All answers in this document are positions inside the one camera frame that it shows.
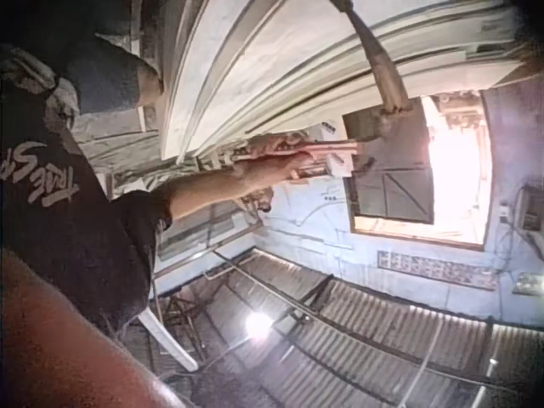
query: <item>black t-shirt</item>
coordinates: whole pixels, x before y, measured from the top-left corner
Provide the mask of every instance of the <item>black t-shirt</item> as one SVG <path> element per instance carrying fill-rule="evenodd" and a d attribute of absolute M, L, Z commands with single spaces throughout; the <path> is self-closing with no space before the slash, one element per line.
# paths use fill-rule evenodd
<path fill-rule="evenodd" d="M 145 191 L 109 202 L 43 96 L 5 81 L 0 109 L 2 245 L 112 336 L 147 306 L 167 209 Z"/>

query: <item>decorative tile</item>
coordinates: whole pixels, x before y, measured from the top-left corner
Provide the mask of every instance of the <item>decorative tile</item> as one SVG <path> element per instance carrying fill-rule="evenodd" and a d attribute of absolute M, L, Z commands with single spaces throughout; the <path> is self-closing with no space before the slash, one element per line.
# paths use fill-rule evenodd
<path fill-rule="evenodd" d="M 377 252 L 377 266 L 380 268 L 389 269 L 389 252 L 387 251 Z"/>
<path fill-rule="evenodd" d="M 487 291 L 494 291 L 497 287 L 496 273 L 492 268 L 414 257 L 397 252 L 378 251 L 377 256 L 378 267 L 383 269 Z"/>

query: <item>metal panel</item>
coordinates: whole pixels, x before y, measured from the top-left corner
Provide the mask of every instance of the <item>metal panel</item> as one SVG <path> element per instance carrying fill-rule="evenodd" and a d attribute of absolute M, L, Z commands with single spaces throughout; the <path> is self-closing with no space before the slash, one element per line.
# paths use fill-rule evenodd
<path fill-rule="evenodd" d="M 350 139 L 370 140 L 359 165 L 373 163 L 370 171 L 354 173 L 355 191 L 350 193 L 357 201 L 353 203 L 355 216 L 434 222 L 428 128 L 422 101 L 417 98 L 411 103 L 411 115 L 397 122 L 385 122 L 379 108 L 344 117 Z"/>
<path fill-rule="evenodd" d="M 326 278 L 259 250 L 248 252 L 245 257 L 248 260 L 241 260 L 241 267 L 247 272 L 296 299 L 303 298 Z M 209 291 L 207 287 L 211 284 L 203 281 L 195 281 L 188 288 L 201 300 L 215 293 L 213 299 L 208 299 L 211 301 L 209 316 L 229 346 L 244 338 L 245 318 L 252 310 L 272 319 L 281 318 L 291 310 L 287 303 L 239 273 L 231 273 L 226 286 L 218 286 L 218 291 Z M 544 333 L 541 331 L 493 326 L 490 321 L 440 313 L 341 280 L 332 280 L 328 285 L 329 296 L 320 312 L 323 319 L 420 362 L 427 355 L 439 321 L 444 322 L 429 356 L 429 367 L 448 368 L 457 378 L 422 371 L 406 406 L 470 406 L 479 386 L 462 378 L 483 376 L 492 358 L 498 361 L 490 376 L 494 381 L 528 390 L 531 383 L 543 375 Z M 224 349 L 213 340 L 216 335 L 210 334 L 202 316 L 195 324 L 204 342 L 210 344 L 210 358 L 221 354 Z M 286 317 L 275 324 L 265 341 L 248 342 L 233 352 L 250 370 L 251 378 L 284 406 L 396 406 L 420 371 L 411 361 L 344 336 L 319 320 L 309 320 L 291 332 L 293 325 L 295 320 Z M 245 378 L 238 365 L 233 370 L 236 359 L 230 357 L 218 363 L 217 370 Z M 479 408 L 517 406 L 515 401 L 519 401 L 518 396 L 486 389 Z"/>

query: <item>hand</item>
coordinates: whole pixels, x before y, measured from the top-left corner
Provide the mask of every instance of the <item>hand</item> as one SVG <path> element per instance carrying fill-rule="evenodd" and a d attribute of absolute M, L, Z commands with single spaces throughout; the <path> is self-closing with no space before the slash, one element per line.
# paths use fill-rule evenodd
<path fill-rule="evenodd" d="M 295 146 L 305 141 L 305 139 L 306 135 L 300 132 L 259 134 L 249 140 L 246 149 L 252 158 L 257 159 L 269 155 L 280 145 Z"/>
<path fill-rule="evenodd" d="M 238 161 L 235 176 L 248 188 L 248 192 L 265 189 L 284 181 L 293 170 L 312 161 L 308 153 L 292 156 L 267 156 L 256 160 Z"/>

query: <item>white wall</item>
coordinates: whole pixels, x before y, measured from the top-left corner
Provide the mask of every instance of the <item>white wall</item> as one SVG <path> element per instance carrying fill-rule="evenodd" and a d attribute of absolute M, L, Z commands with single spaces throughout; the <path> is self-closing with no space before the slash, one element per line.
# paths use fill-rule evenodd
<path fill-rule="evenodd" d="M 379 269 L 377 251 L 400 252 L 474 266 L 503 269 L 507 226 L 499 222 L 499 205 L 515 202 L 525 181 L 543 180 L 544 87 L 529 82 L 486 91 L 494 161 L 490 229 L 483 252 L 350 233 L 343 181 L 320 178 L 308 186 L 283 184 L 275 189 L 273 210 L 264 217 L 266 229 L 255 234 L 257 246 L 310 268 L 347 281 L 479 317 L 544 326 L 544 299 L 513 295 L 513 281 L 522 272 L 544 272 L 532 250 L 515 236 L 508 273 L 500 288 L 487 292 Z"/>

